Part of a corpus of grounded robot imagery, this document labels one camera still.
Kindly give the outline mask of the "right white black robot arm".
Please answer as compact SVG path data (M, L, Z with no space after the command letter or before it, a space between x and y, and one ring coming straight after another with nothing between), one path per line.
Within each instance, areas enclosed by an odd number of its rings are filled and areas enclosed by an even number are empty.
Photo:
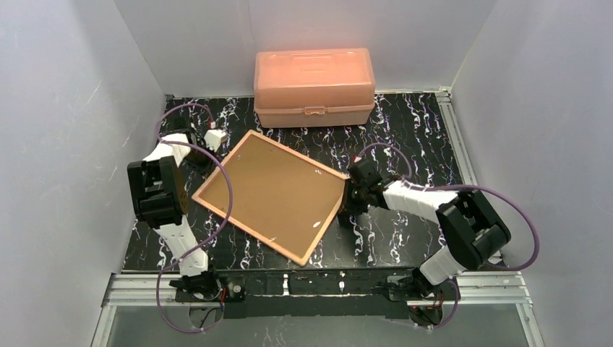
M511 240L511 233L477 189L417 188L399 175L383 175L374 163L356 159L348 167L339 215L360 215L370 207L417 215L436 223L446 245L413 269L404 285L427 292L466 270L478 270Z

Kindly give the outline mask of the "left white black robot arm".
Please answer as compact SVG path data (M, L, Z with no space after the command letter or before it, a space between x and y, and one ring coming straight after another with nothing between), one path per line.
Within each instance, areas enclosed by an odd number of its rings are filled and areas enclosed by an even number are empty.
M149 155L127 165L134 213L162 238L179 261L181 275L198 276L210 270L209 257L198 249L181 258L196 247L197 240L187 219L188 197L179 166L202 156L190 148L195 137L188 132L171 132L161 139L164 142Z

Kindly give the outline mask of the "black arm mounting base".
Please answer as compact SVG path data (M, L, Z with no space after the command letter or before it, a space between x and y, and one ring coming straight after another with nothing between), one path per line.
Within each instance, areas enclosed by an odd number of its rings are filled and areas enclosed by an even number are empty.
M248 317L383 316L442 319L458 298L456 281L415 284L407 267L219 270L169 285L180 303L213 302L227 319Z

